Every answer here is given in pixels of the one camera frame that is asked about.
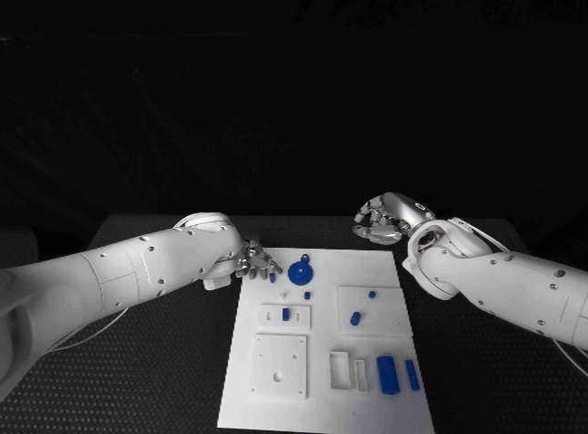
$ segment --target blue round part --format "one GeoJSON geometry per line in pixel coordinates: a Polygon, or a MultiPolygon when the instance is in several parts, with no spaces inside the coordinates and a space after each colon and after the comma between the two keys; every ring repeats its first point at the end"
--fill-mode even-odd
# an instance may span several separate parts
{"type": "Polygon", "coordinates": [[[289,280],[295,285],[305,285],[312,280],[312,267],[308,265],[309,257],[302,255],[299,262],[289,267],[289,280]]]}
{"type": "Polygon", "coordinates": [[[354,312],[351,314],[351,319],[348,320],[348,323],[354,326],[358,325],[358,323],[361,322],[361,313],[360,312],[354,312]]]}

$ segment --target robotic hand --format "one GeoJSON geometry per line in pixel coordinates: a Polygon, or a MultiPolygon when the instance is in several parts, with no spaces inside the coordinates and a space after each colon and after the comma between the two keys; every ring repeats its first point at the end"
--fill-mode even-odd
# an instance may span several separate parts
{"type": "Polygon", "coordinates": [[[0,269],[0,401],[38,358],[97,319],[198,279],[217,289],[233,273],[266,278],[280,272],[217,212],[109,246],[0,269]]]}
{"type": "Polygon", "coordinates": [[[354,226],[354,233],[378,244],[410,238],[403,268],[435,297],[446,300],[461,292],[488,314],[588,350],[588,272],[508,251],[461,219],[435,220],[400,194],[371,199],[354,221],[367,214],[371,225],[354,226]]]}

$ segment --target black table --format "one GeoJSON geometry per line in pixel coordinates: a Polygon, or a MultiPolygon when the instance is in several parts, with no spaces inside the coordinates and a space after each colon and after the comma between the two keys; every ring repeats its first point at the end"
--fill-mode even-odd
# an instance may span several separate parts
{"type": "MultiPolygon", "coordinates": [[[[90,247],[169,228],[179,218],[112,216],[90,247]]],[[[525,251],[504,220],[466,220],[525,251]]],[[[438,434],[588,432],[588,380],[551,341],[461,295],[449,301],[427,295],[402,269],[404,241],[389,248],[364,241],[350,217],[239,216],[233,223],[260,234],[266,247],[391,250],[438,434]]],[[[239,288],[234,279],[207,292],[198,281],[130,309],[89,342],[47,355],[0,405],[0,433],[223,432],[216,421],[239,288]]]]}

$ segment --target blue block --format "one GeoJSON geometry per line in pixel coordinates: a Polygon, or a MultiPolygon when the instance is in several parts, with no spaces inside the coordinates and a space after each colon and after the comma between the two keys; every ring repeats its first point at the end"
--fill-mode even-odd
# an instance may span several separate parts
{"type": "Polygon", "coordinates": [[[360,312],[354,312],[351,314],[351,319],[348,320],[348,323],[354,326],[358,325],[358,323],[361,322],[361,313],[360,312]]]}
{"type": "Polygon", "coordinates": [[[416,379],[414,364],[412,360],[406,360],[407,381],[410,382],[410,390],[419,390],[419,381],[416,379]]]}
{"type": "Polygon", "coordinates": [[[384,395],[396,395],[400,392],[400,384],[397,383],[393,358],[383,355],[381,357],[377,357],[376,363],[381,393],[384,395]]]}

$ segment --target black background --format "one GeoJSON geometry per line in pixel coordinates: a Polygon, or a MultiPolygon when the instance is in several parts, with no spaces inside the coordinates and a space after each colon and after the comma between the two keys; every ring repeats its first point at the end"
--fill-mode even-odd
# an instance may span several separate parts
{"type": "Polygon", "coordinates": [[[588,269],[588,1],[241,3],[0,5],[0,225],[394,191],[588,269]]]}

